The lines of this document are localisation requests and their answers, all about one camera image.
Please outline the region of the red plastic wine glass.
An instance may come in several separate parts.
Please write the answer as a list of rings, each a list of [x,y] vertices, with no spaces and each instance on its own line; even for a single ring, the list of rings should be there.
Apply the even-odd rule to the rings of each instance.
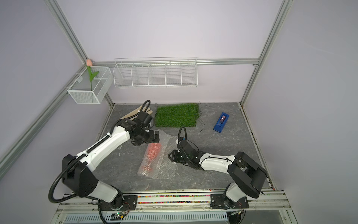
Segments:
[[[162,145],[160,143],[151,143],[148,145],[145,156],[143,158],[142,170],[143,172],[152,171],[152,164],[158,158],[161,152]]]

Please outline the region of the clear bubble wrap sheet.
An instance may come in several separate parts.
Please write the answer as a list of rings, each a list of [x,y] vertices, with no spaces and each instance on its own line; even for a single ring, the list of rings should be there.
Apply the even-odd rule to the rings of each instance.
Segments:
[[[176,149],[176,138],[165,133],[163,130],[159,130],[159,143],[162,145],[162,148],[158,158],[152,164],[152,171],[143,172],[143,163],[141,163],[137,174],[152,179],[172,180],[176,174],[177,166],[176,163],[169,160],[168,154]]]

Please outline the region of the blue tape dispenser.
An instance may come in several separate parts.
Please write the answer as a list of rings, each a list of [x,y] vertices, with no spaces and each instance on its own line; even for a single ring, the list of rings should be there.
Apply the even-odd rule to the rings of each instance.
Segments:
[[[217,120],[213,130],[221,133],[227,123],[227,120],[229,119],[229,115],[227,113],[221,113],[219,119]]]

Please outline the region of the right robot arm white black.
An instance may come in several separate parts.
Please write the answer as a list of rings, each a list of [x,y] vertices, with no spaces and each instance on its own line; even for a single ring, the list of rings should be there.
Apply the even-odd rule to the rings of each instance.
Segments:
[[[230,156],[213,155],[194,149],[192,144],[187,138],[186,128],[181,127],[178,132],[177,148],[168,155],[170,161],[195,170],[228,174],[234,181],[225,188],[221,195],[211,195],[211,208],[244,209],[248,208],[248,204],[245,202],[247,197],[259,198],[268,178],[266,169],[244,152]]]

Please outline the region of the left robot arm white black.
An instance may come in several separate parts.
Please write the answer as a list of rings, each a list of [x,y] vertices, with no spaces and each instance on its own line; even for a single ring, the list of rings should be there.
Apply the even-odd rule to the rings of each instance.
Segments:
[[[119,119],[103,138],[88,149],[77,155],[65,156],[62,171],[49,189],[48,200],[51,203],[61,203],[74,197],[84,197],[104,202],[111,210],[120,210],[125,204],[123,193],[98,180],[93,171],[115,149],[128,141],[134,146],[159,142],[158,131],[151,127],[153,117],[148,114],[150,104],[150,100],[147,100],[137,113]],[[56,199],[54,192],[59,182],[73,193]]]

